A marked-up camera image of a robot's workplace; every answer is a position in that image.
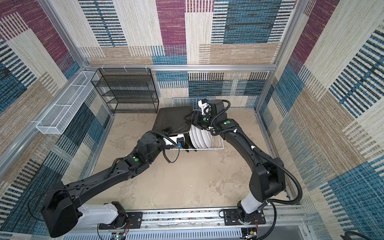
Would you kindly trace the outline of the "black square plate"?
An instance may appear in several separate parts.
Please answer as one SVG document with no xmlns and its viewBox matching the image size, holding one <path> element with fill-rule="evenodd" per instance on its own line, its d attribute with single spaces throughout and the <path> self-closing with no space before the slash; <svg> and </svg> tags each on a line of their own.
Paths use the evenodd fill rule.
<svg viewBox="0 0 384 240">
<path fill-rule="evenodd" d="M 152 130 L 161 132 L 171 128 L 172 135 L 185 134 L 191 129 L 191 123 L 187 123 L 184 117 L 191 114 L 193 106 L 167 107 L 158 110 Z"/>
</svg>

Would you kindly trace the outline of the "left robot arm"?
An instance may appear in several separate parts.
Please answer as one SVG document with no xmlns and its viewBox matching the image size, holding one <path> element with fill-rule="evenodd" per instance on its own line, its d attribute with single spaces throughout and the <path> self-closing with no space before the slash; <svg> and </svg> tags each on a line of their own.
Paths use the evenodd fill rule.
<svg viewBox="0 0 384 240">
<path fill-rule="evenodd" d="M 80 208 L 88 200 L 118 183 L 140 175 L 161 152 L 180 146 L 162 133 L 149 131 L 138 140 L 130 154 L 115 159 L 109 168 L 77 182 L 65 185 L 59 181 L 52 185 L 41 210 L 50 237 L 65 235 L 84 219 L 86 215 Z"/>
</svg>

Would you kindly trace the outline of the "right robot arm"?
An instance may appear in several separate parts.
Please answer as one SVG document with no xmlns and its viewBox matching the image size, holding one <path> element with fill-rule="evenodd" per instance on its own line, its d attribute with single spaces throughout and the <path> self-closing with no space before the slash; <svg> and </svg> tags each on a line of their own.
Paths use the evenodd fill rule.
<svg viewBox="0 0 384 240">
<path fill-rule="evenodd" d="M 212 100 L 201 111 L 192 111 L 184 117 L 187 123 L 212 136 L 219 135 L 244 158 L 252 171 L 250 193 L 237 206 L 239 220 L 245 224 L 253 220 L 267 204 L 267 200 L 286 189 L 284 166 L 279 158 L 273 159 L 244 133 L 239 123 L 227 117 L 228 100 Z"/>
</svg>

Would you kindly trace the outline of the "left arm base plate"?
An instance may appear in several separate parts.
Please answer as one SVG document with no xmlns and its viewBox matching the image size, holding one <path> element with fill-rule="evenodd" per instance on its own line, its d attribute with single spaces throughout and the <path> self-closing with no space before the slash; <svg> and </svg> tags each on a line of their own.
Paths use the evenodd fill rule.
<svg viewBox="0 0 384 240">
<path fill-rule="evenodd" d="M 99 224 L 99 230 L 128 230 L 139 229 L 141 227 L 143 212 L 126 212 L 119 214 L 111 224 Z"/>
</svg>

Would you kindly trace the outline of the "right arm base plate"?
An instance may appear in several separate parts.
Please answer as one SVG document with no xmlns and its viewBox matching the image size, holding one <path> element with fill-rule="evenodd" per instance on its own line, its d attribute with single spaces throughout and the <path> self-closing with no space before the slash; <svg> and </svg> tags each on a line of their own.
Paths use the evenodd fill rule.
<svg viewBox="0 0 384 240">
<path fill-rule="evenodd" d="M 224 219 L 226 226 L 266 224 L 262 210 L 247 214 L 241 209 L 222 209 L 219 211 L 219 216 Z"/>
</svg>

